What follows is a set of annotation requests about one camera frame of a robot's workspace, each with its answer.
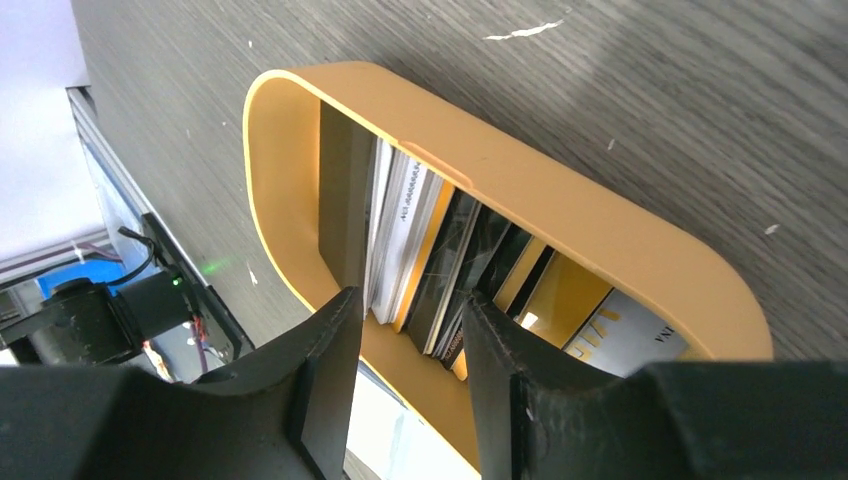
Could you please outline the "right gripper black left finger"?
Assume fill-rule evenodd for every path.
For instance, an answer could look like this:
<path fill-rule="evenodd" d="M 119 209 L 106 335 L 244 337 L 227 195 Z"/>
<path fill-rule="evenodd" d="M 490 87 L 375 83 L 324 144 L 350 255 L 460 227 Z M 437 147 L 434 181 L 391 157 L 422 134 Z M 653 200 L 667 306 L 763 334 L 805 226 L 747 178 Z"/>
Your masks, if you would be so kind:
<path fill-rule="evenodd" d="M 339 291 L 191 384 L 122 366 L 1 371 L 5 479 L 339 479 L 363 330 Z"/>

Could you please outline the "black glossy credit card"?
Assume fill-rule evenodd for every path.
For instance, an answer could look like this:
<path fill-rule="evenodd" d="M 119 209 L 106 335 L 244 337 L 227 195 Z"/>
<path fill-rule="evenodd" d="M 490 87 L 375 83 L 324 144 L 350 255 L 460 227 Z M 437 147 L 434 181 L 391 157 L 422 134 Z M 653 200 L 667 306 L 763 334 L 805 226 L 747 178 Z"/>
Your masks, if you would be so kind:
<path fill-rule="evenodd" d="M 481 205 L 456 190 L 407 316 L 405 331 L 422 355 L 433 352 Z"/>

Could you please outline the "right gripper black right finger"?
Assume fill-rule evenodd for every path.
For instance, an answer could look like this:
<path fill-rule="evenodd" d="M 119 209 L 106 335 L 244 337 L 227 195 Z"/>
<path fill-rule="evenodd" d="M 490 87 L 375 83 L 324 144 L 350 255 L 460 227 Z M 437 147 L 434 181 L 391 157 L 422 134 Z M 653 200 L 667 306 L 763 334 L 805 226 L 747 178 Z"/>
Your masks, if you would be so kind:
<path fill-rule="evenodd" d="M 843 361 L 659 362 L 625 378 L 462 309 L 485 479 L 843 479 Z"/>

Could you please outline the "orange oval card tray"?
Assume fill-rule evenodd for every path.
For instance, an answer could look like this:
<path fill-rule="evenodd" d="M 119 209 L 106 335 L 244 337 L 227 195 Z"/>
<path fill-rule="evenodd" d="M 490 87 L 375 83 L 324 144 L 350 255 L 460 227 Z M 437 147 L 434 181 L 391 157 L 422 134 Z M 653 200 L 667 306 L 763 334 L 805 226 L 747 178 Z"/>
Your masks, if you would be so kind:
<path fill-rule="evenodd" d="M 330 105 L 645 302 L 710 360 L 769 360 L 766 319 L 715 251 L 378 65 L 261 74 L 243 111 L 248 198 L 270 262 L 314 309 L 338 290 L 319 253 L 319 110 Z"/>

